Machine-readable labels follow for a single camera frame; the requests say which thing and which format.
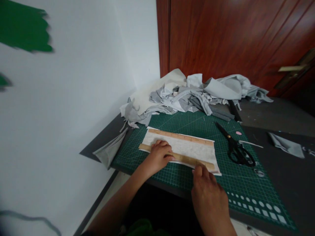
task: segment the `scissors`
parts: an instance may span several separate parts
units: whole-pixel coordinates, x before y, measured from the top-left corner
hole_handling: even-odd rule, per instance
[[[229,158],[236,164],[254,167],[256,165],[256,162],[252,155],[245,148],[243,148],[241,144],[236,142],[218,122],[216,122],[216,125],[229,142],[229,151],[227,153]]]

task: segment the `person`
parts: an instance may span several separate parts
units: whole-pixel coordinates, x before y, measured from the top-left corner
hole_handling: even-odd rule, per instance
[[[139,188],[152,175],[166,167],[168,162],[174,160],[173,156],[167,155],[168,152],[172,153],[172,147],[166,141],[158,140],[152,144],[151,153],[96,215],[82,236],[118,235],[128,206]],[[192,202],[203,233],[207,236],[235,236],[236,232],[229,216],[228,197],[221,185],[204,165],[197,165],[193,170],[193,176]],[[127,235],[143,235],[136,234],[137,232],[141,232],[141,229],[133,230]]]

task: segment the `wooden door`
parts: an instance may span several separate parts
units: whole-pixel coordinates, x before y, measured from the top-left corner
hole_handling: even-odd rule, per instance
[[[274,86],[286,73],[278,69],[315,47],[312,0],[157,0],[157,9],[161,76],[175,68],[202,73],[203,82],[242,74],[280,96]],[[162,23],[168,45],[160,42]]]

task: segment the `cutting mat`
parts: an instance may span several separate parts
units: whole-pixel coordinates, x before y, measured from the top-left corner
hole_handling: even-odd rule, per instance
[[[216,157],[222,172],[222,176],[216,176],[216,179],[228,195],[229,207],[287,229],[297,230],[252,146],[244,144],[257,163],[255,168],[262,171],[264,177],[259,177],[253,168],[237,165],[229,159],[228,142],[215,126],[215,122],[222,125],[235,140],[248,141],[239,123],[234,120],[227,123],[214,116],[206,116],[202,112],[154,115],[149,126],[167,132],[214,140]],[[133,131],[113,160],[113,163],[121,169],[134,171],[147,156],[147,153],[138,150],[147,129],[143,125],[139,127]],[[184,191],[191,191],[193,186],[191,168],[176,163],[169,163],[152,178]]]

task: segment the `gray triangle fabric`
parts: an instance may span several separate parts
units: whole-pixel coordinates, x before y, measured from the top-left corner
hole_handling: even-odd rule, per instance
[[[116,138],[114,138],[112,141],[109,143],[105,144],[103,147],[100,149],[96,150],[93,152],[94,155],[98,157],[98,159],[106,166],[106,168],[109,170],[110,165],[126,136],[128,128],[125,128],[125,130],[118,135]]]
[[[283,151],[290,153],[299,158],[305,158],[300,144],[279,137],[273,133],[268,133],[275,145],[275,147],[282,149]]]

